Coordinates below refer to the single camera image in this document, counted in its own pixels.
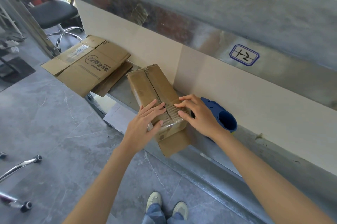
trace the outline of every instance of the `beige sneaker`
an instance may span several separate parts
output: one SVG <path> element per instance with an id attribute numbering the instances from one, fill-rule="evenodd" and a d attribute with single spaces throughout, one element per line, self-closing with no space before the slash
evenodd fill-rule
<path id="1" fill-rule="evenodd" d="M 149 209 L 150 205 L 152 205 L 153 203 L 158 203 L 161 208 L 161 195 L 159 194 L 159 192 L 153 192 L 149 196 L 148 202 L 146 204 L 146 211 Z"/>
<path id="2" fill-rule="evenodd" d="M 183 201 L 180 201 L 175 208 L 173 209 L 173 213 L 172 216 L 176 213 L 180 213 L 184 220 L 187 220 L 187 216 L 188 216 L 188 207 L 187 204 L 185 204 Z"/>

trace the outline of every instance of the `person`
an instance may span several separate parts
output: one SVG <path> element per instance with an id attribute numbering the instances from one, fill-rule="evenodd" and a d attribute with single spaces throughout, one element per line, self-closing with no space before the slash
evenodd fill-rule
<path id="1" fill-rule="evenodd" d="M 276 224 L 334 223 L 308 197 L 248 150 L 229 131 L 222 128 L 200 98 L 195 95 L 187 95 L 179 99 L 182 103 L 175 104 L 175 106 L 188 107 L 194 112 L 195 118 L 183 111 L 179 111 L 178 114 L 197 131 L 215 141 L 226 153 Z M 145 107 L 140 107 L 136 117 L 130 121 L 122 142 L 113 150 L 101 173 L 63 224 L 106 223 L 126 168 L 133 156 L 144 148 L 162 126 L 163 121 L 159 121 L 150 131 L 147 130 L 151 120 L 166 111 L 165 103 L 154 107 L 155 103 L 156 100 Z M 161 196 L 159 193 L 151 194 L 146 210 L 143 224 L 166 223 L 161 211 Z M 167 220 L 167 223 L 185 223 L 187 217 L 188 208 L 186 204 L 179 202 L 174 208 L 173 216 Z"/>

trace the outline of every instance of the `blue bordered label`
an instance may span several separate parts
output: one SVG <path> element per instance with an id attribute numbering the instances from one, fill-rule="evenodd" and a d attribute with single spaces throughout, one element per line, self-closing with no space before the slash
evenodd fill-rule
<path id="1" fill-rule="evenodd" d="M 259 53 L 241 44 L 236 44 L 230 52 L 230 57 L 246 66 L 253 65 L 260 57 Z"/>

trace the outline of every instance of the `hand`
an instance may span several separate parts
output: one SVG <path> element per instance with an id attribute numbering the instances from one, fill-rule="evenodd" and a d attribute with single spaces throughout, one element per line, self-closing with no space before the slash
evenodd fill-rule
<path id="1" fill-rule="evenodd" d="M 219 132 L 223 132 L 223 128 L 216 121 L 211 110 L 204 104 L 204 102 L 195 95 L 185 95 L 179 98 L 182 103 L 176 103 L 175 107 L 187 107 L 194 112 L 195 118 L 192 118 L 183 111 L 178 111 L 180 117 L 188 121 L 196 130 L 203 135 L 214 138 Z"/>
<path id="2" fill-rule="evenodd" d="M 160 120 L 150 131 L 147 130 L 151 120 L 166 111 L 166 108 L 163 108 L 165 105 L 164 102 L 156 107 L 153 107 L 156 102 L 157 100 L 154 99 L 146 107 L 141 106 L 136 117 L 131 120 L 127 126 L 120 146 L 124 147 L 132 154 L 136 154 L 138 151 L 142 150 L 151 138 L 159 131 L 163 124 L 163 121 Z"/>

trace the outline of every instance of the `chair base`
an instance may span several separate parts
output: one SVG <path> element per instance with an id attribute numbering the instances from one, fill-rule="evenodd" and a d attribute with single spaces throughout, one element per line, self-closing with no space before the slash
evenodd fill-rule
<path id="1" fill-rule="evenodd" d="M 63 29 L 63 27 L 60 24 L 57 25 L 57 28 L 59 29 L 58 32 L 50 33 L 47 36 L 60 35 L 60 37 L 57 39 L 56 44 L 55 44 L 59 52 L 61 52 L 60 43 L 61 43 L 63 35 L 69 35 L 69 36 L 72 36 L 78 39 L 79 41 L 82 41 L 82 39 L 78 35 L 70 33 L 69 31 L 74 30 L 74 29 L 80 29 L 82 30 L 82 32 L 84 32 L 84 28 L 79 27 L 79 26 L 71 26 L 67 29 Z"/>

